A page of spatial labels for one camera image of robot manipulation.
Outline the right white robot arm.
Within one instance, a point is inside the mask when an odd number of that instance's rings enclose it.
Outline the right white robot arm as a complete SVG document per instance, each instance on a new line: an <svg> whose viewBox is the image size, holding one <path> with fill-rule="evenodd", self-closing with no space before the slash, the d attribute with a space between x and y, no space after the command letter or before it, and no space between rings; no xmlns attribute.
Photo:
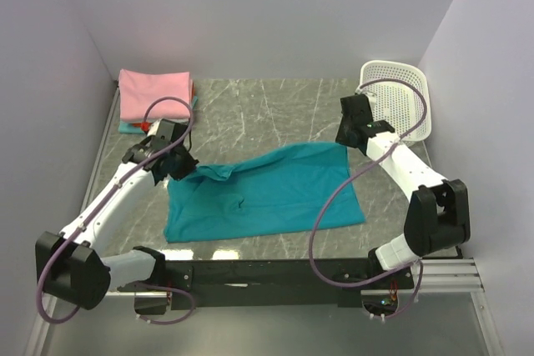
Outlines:
<svg viewBox="0 0 534 356"><path fill-rule="evenodd" d="M366 268L367 281L385 288L395 268L470 239L468 191L461 180L448 180L425 164L387 121L374 120L365 95L344 97L340 106L336 142L377 162L409 202L403 234L370 252L376 261Z"/></svg>

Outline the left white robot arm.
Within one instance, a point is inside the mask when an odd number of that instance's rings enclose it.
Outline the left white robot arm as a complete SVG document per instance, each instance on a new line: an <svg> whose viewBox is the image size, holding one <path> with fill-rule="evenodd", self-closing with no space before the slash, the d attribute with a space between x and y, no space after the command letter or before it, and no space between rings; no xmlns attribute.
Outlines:
<svg viewBox="0 0 534 356"><path fill-rule="evenodd" d="M197 164L184 146L191 126L160 119L130 147L96 198L58 233L35 244L37 297L52 295L76 308L95 308L110 289L140 283L149 291L167 283L164 255L138 246L118 256L103 251L138 201L166 178L181 179Z"/></svg>

